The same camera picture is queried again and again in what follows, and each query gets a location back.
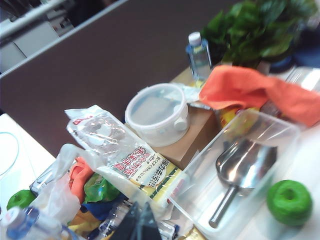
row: plastic storage box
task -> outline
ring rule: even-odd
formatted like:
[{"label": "plastic storage box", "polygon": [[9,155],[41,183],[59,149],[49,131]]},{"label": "plastic storage box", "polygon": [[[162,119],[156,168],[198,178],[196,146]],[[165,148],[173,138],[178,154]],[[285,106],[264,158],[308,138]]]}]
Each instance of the plastic storage box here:
[{"label": "plastic storage box", "polygon": [[286,82],[320,92],[320,68],[299,66],[288,76]]},{"label": "plastic storage box", "polygon": [[189,128],[185,95],[170,83],[146,87],[128,104],[125,122],[153,147],[173,144]]},{"label": "plastic storage box", "polygon": [[[258,111],[241,111],[185,168],[187,177],[178,183],[170,200],[208,239],[236,239],[265,200],[269,186],[290,168],[299,135],[291,123]],[[241,137],[277,147],[276,162],[249,194],[235,196],[218,227],[212,228],[209,220],[228,190],[217,176],[215,163]]]}]

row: green plastic item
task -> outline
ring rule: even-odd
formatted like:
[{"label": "green plastic item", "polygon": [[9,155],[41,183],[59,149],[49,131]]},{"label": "green plastic item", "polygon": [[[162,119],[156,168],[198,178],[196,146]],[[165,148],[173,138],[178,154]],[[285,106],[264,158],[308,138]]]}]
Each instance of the green plastic item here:
[{"label": "green plastic item", "polygon": [[9,210],[13,207],[26,208],[35,199],[36,196],[30,190],[20,190],[10,197],[6,209]]},{"label": "green plastic item", "polygon": [[84,185],[84,203],[110,202],[120,191],[101,175],[94,173]]}]

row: orange towel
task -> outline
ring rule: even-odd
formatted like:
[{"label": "orange towel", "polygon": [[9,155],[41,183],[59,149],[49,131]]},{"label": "orange towel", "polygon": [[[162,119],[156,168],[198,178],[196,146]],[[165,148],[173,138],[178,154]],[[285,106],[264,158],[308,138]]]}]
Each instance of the orange towel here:
[{"label": "orange towel", "polygon": [[221,65],[213,69],[199,99],[213,109],[232,105],[261,108],[271,100],[287,117],[312,126],[320,121],[320,94],[258,71]]},{"label": "orange towel", "polygon": [[73,195],[79,198],[80,204],[85,200],[84,185],[94,174],[82,157],[77,157],[76,163],[70,169],[69,186]]}]

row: gray partition wall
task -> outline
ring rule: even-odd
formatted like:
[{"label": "gray partition wall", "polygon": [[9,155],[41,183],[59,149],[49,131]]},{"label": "gray partition wall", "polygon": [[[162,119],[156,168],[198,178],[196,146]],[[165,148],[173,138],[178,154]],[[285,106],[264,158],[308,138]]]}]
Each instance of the gray partition wall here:
[{"label": "gray partition wall", "polygon": [[0,108],[54,156],[64,143],[65,109],[97,104],[123,120],[142,88],[188,66],[188,34],[235,0],[129,0],[1,76]]}]

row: round plastic tub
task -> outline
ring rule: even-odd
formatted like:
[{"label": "round plastic tub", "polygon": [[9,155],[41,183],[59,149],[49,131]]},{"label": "round plastic tub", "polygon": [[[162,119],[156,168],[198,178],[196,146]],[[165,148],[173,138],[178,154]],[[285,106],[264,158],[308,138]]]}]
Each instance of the round plastic tub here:
[{"label": "round plastic tub", "polygon": [[125,122],[153,147],[173,144],[189,128],[185,95],[170,83],[146,87],[129,102]]}]

